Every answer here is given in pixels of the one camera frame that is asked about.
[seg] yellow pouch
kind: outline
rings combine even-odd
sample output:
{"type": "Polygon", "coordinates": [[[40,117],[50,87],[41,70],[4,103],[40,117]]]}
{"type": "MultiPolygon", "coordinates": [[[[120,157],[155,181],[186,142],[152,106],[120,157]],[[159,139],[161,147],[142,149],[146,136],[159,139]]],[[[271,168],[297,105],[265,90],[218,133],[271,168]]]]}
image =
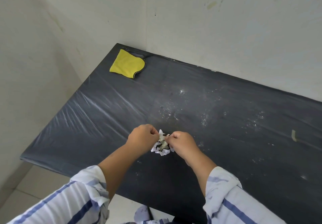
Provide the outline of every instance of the yellow pouch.
{"type": "Polygon", "coordinates": [[[143,59],[135,57],[127,51],[121,49],[110,72],[124,75],[128,78],[134,78],[135,74],[143,70],[145,62],[143,59]]]}

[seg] tiled floor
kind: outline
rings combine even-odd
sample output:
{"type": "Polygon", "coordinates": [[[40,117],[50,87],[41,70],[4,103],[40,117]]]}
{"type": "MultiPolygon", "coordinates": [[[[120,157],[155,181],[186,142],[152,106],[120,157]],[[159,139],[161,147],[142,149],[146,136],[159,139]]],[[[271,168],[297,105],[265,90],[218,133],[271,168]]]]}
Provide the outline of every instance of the tiled floor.
{"type": "MultiPolygon", "coordinates": [[[[0,209],[0,224],[10,221],[67,182],[68,177],[33,166],[0,209]]],[[[106,223],[133,221],[134,213],[140,206],[138,202],[115,195],[109,205],[110,218],[106,223]]],[[[173,216],[155,209],[151,209],[151,212],[155,219],[173,219],[173,216]]]]}

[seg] shirt sleeve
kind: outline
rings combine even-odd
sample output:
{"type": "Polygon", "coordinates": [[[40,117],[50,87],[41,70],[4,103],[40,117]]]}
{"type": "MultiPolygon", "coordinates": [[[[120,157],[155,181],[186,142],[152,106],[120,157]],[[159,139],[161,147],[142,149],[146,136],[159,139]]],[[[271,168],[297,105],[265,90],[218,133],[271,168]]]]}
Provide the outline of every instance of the shirt sleeve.
{"type": "Polygon", "coordinates": [[[208,224],[285,224],[242,189],[233,174],[217,166],[206,184],[206,204],[203,206],[208,224]]]}
{"type": "Polygon", "coordinates": [[[103,224],[109,217],[109,203],[102,170],[90,166],[8,224],[103,224]]]}

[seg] person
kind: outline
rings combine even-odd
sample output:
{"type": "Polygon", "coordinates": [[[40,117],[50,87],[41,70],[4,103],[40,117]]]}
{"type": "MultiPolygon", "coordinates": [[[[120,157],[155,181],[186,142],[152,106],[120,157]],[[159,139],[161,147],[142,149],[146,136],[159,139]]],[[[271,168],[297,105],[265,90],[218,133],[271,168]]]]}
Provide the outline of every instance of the person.
{"type": "MultiPolygon", "coordinates": [[[[68,184],[9,223],[105,223],[109,217],[108,205],[127,169],[141,155],[150,151],[158,140],[159,133],[152,125],[140,125],[131,132],[123,146],[100,164],[81,170],[68,184]]],[[[246,193],[233,174],[203,154],[187,132],[173,132],[166,138],[166,142],[194,171],[206,200],[203,209],[208,223],[285,223],[246,193]]],[[[134,218],[136,223],[169,222],[168,219],[140,219],[138,214],[145,212],[145,206],[137,211],[134,218]]]]}

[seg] black plastic table cover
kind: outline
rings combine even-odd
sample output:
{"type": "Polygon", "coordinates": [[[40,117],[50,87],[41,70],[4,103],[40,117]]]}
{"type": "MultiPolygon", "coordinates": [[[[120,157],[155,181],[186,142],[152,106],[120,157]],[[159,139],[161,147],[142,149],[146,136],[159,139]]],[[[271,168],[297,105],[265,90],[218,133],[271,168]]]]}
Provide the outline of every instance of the black plastic table cover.
{"type": "MultiPolygon", "coordinates": [[[[322,103],[116,44],[21,158],[73,176],[150,123],[186,131],[217,165],[288,223],[322,221],[322,103]],[[109,69],[121,48],[145,59],[135,79],[109,69]]],[[[206,223],[193,171],[176,153],[148,152],[118,194],[206,223]]]]}

